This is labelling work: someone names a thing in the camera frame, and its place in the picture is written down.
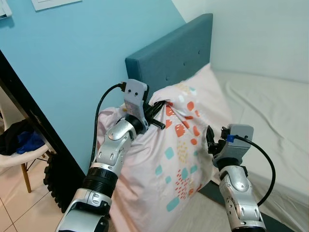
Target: chair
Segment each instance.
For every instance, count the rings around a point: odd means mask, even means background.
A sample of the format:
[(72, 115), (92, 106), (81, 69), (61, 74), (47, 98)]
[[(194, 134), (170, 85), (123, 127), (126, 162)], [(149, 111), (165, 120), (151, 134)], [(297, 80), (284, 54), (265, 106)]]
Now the chair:
[(4, 132), (4, 122), (3, 119), (0, 116), (0, 134), (2, 134)]
[[(24, 116), (19, 112), (17, 107), (11, 101), (11, 99), (6, 95), (4, 90), (0, 87), (0, 111), (4, 121), (4, 131), (6, 131), (12, 124), (19, 122), (24, 118)], [(48, 146), (43, 145), (35, 151), (25, 152), (24, 154), (14, 153), (10, 156), (0, 155), (0, 168), (12, 167), (16, 165), (21, 165), (27, 190), (31, 192), (31, 186), (28, 177), (27, 167), (29, 161), (35, 160), (40, 156), (45, 157), (45, 153), (48, 151)]]

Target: bed headboard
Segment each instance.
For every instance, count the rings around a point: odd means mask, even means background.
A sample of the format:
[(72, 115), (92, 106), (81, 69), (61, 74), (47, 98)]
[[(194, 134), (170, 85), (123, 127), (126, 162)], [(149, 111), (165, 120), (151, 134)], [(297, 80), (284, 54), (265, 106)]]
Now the bed headboard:
[(126, 58), (129, 78), (149, 85), (148, 99), (210, 61), (212, 14), (203, 14)]

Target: mattress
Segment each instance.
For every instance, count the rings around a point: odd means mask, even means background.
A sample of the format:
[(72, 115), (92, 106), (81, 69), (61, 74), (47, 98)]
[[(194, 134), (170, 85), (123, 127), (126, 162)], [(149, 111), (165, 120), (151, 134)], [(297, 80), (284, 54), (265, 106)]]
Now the mattress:
[[(248, 74), (215, 72), (233, 121), (254, 127), (253, 141), (271, 157), (276, 184), (261, 211), (294, 231), (308, 232), (309, 85)], [(270, 185), (271, 168), (251, 147), (243, 158), (257, 201)], [(213, 181), (219, 183), (218, 173)]]

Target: gray gripper bracket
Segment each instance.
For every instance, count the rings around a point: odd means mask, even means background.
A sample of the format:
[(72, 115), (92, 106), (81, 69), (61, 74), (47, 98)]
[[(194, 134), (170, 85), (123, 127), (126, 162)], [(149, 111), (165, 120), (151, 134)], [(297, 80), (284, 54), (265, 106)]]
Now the gray gripper bracket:
[(125, 90), (125, 104), (128, 114), (135, 116), (142, 124), (142, 133), (148, 130), (148, 123), (145, 119), (143, 104), (147, 100), (149, 87), (140, 81), (128, 79)]

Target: wall plate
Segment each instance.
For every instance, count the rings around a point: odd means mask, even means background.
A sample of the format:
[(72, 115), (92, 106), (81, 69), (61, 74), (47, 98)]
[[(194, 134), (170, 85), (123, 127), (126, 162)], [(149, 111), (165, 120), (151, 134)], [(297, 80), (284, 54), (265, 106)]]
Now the wall plate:
[(82, 0), (31, 0), (36, 11)]
[(0, 19), (12, 16), (12, 11), (6, 0), (0, 0)]

